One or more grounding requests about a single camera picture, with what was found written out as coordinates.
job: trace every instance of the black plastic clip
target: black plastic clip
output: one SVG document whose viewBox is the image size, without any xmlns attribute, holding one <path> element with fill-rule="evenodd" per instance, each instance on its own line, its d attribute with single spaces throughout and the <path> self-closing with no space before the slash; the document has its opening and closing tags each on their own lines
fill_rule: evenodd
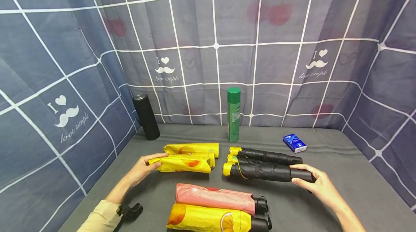
<svg viewBox="0 0 416 232">
<path fill-rule="evenodd" d="M 121 204 L 117 210 L 117 214 L 119 216 L 123 215 L 121 219 L 128 221 L 136 220 L 142 212 L 143 206 L 140 203 L 134 205 L 134 207 L 129 207 L 126 204 Z"/>
</svg>

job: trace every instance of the black thermos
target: black thermos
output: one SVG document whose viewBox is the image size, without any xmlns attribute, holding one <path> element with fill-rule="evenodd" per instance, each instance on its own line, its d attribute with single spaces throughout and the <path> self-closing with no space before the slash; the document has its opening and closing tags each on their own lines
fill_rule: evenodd
<svg viewBox="0 0 416 232">
<path fill-rule="evenodd" d="M 160 136 L 159 127 L 156 123 L 155 115 L 146 94 L 133 96 L 133 104 L 139 116 L 140 124 L 148 140 L 155 140 Z"/>
</svg>

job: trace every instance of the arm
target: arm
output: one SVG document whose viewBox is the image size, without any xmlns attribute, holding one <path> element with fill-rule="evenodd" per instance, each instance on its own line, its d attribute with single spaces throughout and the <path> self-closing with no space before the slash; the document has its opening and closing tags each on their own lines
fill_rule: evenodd
<svg viewBox="0 0 416 232">
<path fill-rule="evenodd" d="M 296 164 L 290 166 L 294 169 L 308 170 L 316 178 L 315 183 L 309 183 L 307 181 L 293 178 L 292 182 L 302 188 L 305 188 L 315 194 L 325 205 L 334 211 L 339 223 L 342 226 L 344 232 L 365 232 L 363 225 L 345 202 L 342 196 L 339 194 L 335 186 L 332 184 L 328 175 L 312 166 L 307 164 Z"/>
<path fill-rule="evenodd" d="M 161 163 L 149 165 L 149 160 L 166 156 L 166 153 L 142 156 L 107 197 L 99 202 L 78 232 L 113 232 L 121 220 L 121 216 L 117 214 L 118 207 L 120 207 L 129 189 L 138 185 L 152 170 L 161 166 Z"/>
</svg>

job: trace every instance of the gray table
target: gray table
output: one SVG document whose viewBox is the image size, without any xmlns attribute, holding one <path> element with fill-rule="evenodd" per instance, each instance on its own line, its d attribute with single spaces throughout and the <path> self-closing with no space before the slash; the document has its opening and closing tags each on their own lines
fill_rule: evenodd
<svg viewBox="0 0 416 232">
<path fill-rule="evenodd" d="M 230 145 L 292 154 L 282 142 L 282 137 L 291 133 L 297 134 L 308 146 L 305 152 L 297 155 L 303 158 L 304 163 L 328 173 L 367 231 L 416 231 L 414 213 L 340 131 L 241 127 L 240 141 L 232 144 L 227 142 L 225 126 L 161 124 L 159 127 L 162 135 L 155 141 L 147 141 L 142 129 L 137 132 L 60 231 L 76 231 L 140 156 L 163 152 L 165 144 L 191 142 L 219 142 L 220 158 L 217 159 L 217 167 L 210 175 L 197 172 L 152 173 L 126 197 L 130 206 L 140 202 L 144 212 L 135 222 L 124 223 L 120 231 L 166 231 L 165 224 L 175 202 L 176 183 L 233 189 L 251 192 L 255 196 L 265 196 L 273 222 L 272 231 L 341 231 L 331 211 L 304 189 L 291 183 L 230 180 L 222 175 L 221 166 L 226 161 Z"/>
</svg>

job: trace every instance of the right hand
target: right hand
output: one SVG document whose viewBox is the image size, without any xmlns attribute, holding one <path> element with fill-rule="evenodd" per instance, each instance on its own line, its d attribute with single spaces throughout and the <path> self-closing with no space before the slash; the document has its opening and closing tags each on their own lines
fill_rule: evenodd
<svg viewBox="0 0 416 232">
<path fill-rule="evenodd" d="M 315 183 L 309 183 L 299 178 L 293 178 L 293 183 L 315 194 L 315 196 L 317 196 L 318 199 L 320 199 L 321 202 L 323 202 L 323 204 L 327 205 L 332 210 L 344 205 L 344 199 L 339 194 L 339 192 L 332 184 L 331 180 L 325 172 L 320 171 L 317 168 L 314 168 L 307 164 L 296 164 L 290 167 L 293 169 L 310 171 L 312 175 L 316 178 Z"/>
</svg>

